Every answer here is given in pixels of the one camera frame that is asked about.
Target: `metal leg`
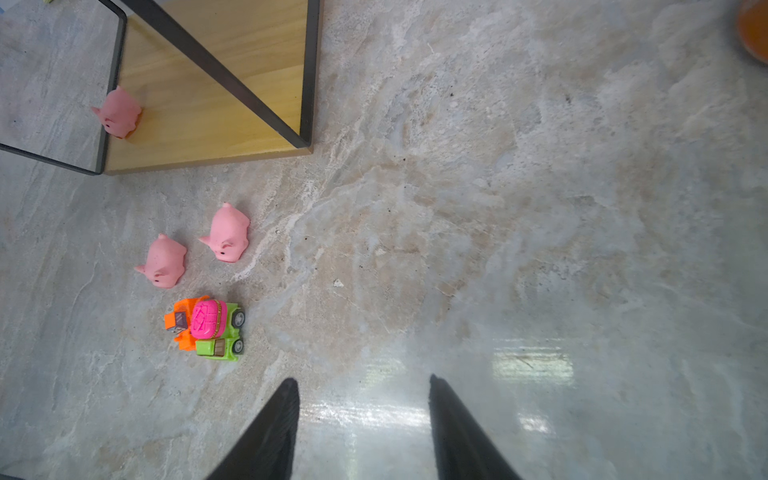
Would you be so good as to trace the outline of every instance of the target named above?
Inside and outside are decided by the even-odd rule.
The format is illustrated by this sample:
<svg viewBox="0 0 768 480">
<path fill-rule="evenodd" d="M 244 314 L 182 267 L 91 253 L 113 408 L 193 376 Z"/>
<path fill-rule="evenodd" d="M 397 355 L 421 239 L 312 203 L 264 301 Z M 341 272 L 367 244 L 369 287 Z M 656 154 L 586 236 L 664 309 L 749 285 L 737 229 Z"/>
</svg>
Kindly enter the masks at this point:
<svg viewBox="0 0 768 480">
<path fill-rule="evenodd" d="M 262 102 L 240 79 L 216 59 L 203 45 L 189 34 L 176 22 L 173 17 L 165 12 L 152 0 L 123 0 L 123 3 L 132 9 L 136 15 L 154 28 L 157 33 L 163 35 L 174 47 L 185 54 L 205 73 L 209 74 L 222 87 L 240 100 L 253 113 L 272 127 L 283 138 L 288 140 L 296 148 L 309 147 L 298 133 L 293 131 L 282 118 L 278 117 L 264 102 Z"/>
<path fill-rule="evenodd" d="M 285 379 L 207 480 L 289 480 L 299 413 L 299 383 Z"/>
<path fill-rule="evenodd" d="M 317 56 L 320 45 L 320 2 L 309 0 L 306 9 L 306 41 L 304 43 L 304 81 L 301 90 L 301 129 L 299 134 L 312 144 L 315 120 L 315 84 L 317 83 Z"/>
<path fill-rule="evenodd" d="M 125 32 L 127 30 L 127 18 L 123 9 L 110 2 L 110 0 L 98 0 L 102 5 L 109 8 L 118 16 L 118 38 L 114 43 L 114 54 L 112 55 L 112 75 L 109 78 L 107 93 L 118 87 L 118 78 L 120 77 L 120 66 L 123 64 L 123 45 L 125 45 Z M 101 129 L 101 138 L 99 139 L 99 156 L 96 162 L 96 171 L 99 174 L 104 173 L 104 166 L 107 164 L 107 152 L 109 151 L 109 134 Z"/>
</svg>

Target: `toy truck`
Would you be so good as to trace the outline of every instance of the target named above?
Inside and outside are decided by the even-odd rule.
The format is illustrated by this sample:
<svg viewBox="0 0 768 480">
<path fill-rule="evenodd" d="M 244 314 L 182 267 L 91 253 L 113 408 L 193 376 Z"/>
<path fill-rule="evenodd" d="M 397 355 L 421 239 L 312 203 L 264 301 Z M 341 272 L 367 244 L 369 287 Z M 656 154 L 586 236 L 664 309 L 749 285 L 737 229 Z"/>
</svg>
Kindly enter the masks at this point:
<svg viewBox="0 0 768 480">
<path fill-rule="evenodd" d="M 236 303 L 213 300 L 208 295 L 176 302 L 165 314 L 165 329 L 176 333 L 179 350 L 194 350 L 214 360 L 237 361 L 243 353 L 240 327 L 245 312 Z"/>
</svg>

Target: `wooden board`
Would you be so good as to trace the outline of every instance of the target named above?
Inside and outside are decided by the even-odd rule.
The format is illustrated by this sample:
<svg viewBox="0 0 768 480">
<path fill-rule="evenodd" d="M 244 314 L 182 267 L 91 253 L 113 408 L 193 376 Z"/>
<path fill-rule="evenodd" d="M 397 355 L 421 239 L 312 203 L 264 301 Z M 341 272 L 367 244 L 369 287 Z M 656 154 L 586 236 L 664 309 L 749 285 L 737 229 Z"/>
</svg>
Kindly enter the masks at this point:
<svg viewBox="0 0 768 480">
<path fill-rule="evenodd" d="M 299 131 L 306 0 L 171 0 L 163 8 Z M 144 112 L 127 140 L 111 139 L 107 174 L 296 153 L 136 15 L 128 18 L 120 85 Z"/>
</svg>

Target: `pink toy pig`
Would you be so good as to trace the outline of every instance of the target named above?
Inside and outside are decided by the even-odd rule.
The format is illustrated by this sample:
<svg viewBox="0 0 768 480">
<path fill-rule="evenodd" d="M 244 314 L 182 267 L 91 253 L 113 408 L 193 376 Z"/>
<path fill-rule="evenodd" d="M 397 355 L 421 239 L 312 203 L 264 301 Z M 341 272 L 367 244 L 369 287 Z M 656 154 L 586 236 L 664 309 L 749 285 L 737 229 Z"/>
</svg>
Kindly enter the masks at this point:
<svg viewBox="0 0 768 480">
<path fill-rule="evenodd" d="M 187 248 L 161 233 L 149 246 L 147 264 L 139 265 L 137 272 L 142 272 L 155 286 L 171 288 L 184 274 L 184 255 Z"/>
<path fill-rule="evenodd" d="M 214 215 L 210 223 L 210 236 L 200 237 L 214 251 L 222 262 L 235 263 L 248 247 L 248 226 L 250 220 L 243 212 L 229 204 L 224 204 Z"/>
<path fill-rule="evenodd" d="M 101 108 L 91 107 L 108 134 L 117 138 L 126 138 L 136 130 L 136 123 L 141 114 L 141 107 L 118 85 L 107 94 Z"/>
</svg>

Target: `pink toy part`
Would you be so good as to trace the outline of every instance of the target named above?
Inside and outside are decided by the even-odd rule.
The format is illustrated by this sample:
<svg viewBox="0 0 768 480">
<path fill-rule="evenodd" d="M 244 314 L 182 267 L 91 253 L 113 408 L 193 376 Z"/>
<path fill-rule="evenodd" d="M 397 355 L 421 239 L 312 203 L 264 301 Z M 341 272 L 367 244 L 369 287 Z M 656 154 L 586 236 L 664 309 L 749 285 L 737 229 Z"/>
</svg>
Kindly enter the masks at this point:
<svg viewBox="0 0 768 480">
<path fill-rule="evenodd" d="M 171 288 L 184 274 L 184 255 L 187 248 L 161 233 L 149 246 L 147 263 L 139 265 L 137 272 L 143 273 L 153 285 Z"/>
<path fill-rule="evenodd" d="M 141 106 L 118 85 L 107 94 L 101 108 L 91 107 L 108 134 L 117 138 L 126 138 L 136 130 L 136 123 L 141 114 Z"/>
<path fill-rule="evenodd" d="M 197 302 L 192 310 L 190 333 L 196 339 L 215 339 L 227 328 L 227 304 L 219 300 Z"/>
<path fill-rule="evenodd" d="M 224 204 L 210 223 L 210 236 L 200 237 L 222 262 L 235 263 L 248 247 L 250 220 L 230 204 Z"/>
</svg>

